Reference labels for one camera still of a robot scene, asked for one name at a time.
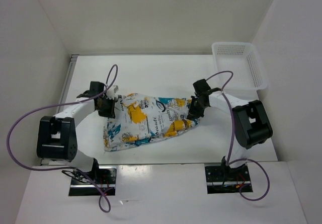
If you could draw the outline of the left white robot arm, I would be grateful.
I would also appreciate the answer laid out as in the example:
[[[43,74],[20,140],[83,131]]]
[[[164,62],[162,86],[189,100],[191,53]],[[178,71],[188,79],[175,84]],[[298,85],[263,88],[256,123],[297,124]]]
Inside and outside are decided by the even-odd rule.
[[[36,153],[42,159],[60,161],[83,172],[88,183],[96,183],[102,172],[98,161],[78,149],[76,127],[95,111],[101,117],[115,118],[117,98],[98,97],[89,100],[80,97],[77,104],[67,107],[54,116],[40,120]]]

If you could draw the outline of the white teal yellow patterned shorts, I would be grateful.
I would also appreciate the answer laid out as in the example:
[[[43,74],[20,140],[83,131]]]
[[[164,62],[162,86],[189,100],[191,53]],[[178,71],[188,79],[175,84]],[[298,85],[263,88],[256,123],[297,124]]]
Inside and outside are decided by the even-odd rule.
[[[123,95],[123,112],[115,109],[115,119],[108,118],[104,126],[105,151],[123,151],[163,141],[194,128],[200,119],[187,119],[191,101],[139,93]]]

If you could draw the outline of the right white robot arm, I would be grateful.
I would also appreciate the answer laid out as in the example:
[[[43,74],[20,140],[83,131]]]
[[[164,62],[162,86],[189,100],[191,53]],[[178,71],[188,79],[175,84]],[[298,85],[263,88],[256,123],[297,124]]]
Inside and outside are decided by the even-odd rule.
[[[224,92],[202,93],[193,97],[188,119],[203,117],[208,107],[219,109],[231,117],[232,134],[228,154],[221,161],[220,172],[225,180],[232,180],[244,167],[250,149],[270,139],[273,129],[261,101],[248,102]]]

